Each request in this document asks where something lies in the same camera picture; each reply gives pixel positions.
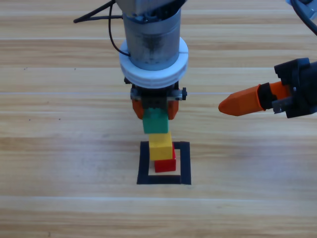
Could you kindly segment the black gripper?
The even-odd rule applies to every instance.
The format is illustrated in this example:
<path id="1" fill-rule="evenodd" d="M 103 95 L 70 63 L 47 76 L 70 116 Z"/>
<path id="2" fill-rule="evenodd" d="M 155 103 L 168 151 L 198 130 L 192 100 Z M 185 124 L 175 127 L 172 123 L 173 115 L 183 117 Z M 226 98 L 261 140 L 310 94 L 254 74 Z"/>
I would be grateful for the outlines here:
<path id="1" fill-rule="evenodd" d="M 231 116 L 243 116 L 273 108 L 287 118 L 317 112 L 317 63 L 295 59 L 274 67 L 281 82 L 265 83 L 230 94 L 218 109 Z"/>
<path id="2" fill-rule="evenodd" d="M 187 89 L 179 88 L 179 82 L 163 88 L 150 89 L 136 86 L 127 78 L 125 84 L 131 84 L 130 98 L 132 107 L 139 119 L 143 119 L 144 109 L 160 108 L 167 110 L 168 119 L 173 120 L 179 109 L 179 101 L 186 100 Z"/>

